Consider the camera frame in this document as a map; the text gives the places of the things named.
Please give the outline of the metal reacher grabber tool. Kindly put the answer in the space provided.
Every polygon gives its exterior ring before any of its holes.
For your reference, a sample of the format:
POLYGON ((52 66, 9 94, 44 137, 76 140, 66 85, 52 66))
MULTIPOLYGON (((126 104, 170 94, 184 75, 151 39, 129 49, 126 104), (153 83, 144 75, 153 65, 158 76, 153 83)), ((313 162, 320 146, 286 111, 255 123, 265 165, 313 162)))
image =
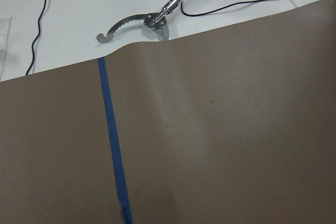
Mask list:
POLYGON ((107 32, 106 35, 98 34, 96 39, 99 43, 110 42, 115 32, 123 25, 134 20, 142 20, 143 25, 152 31, 159 30, 162 34, 162 40, 169 40, 169 28, 167 25, 166 16, 173 13, 173 11, 179 6, 179 4, 184 0, 169 0, 158 13, 147 13, 147 14, 136 14, 126 17, 116 24, 114 24, 107 32))

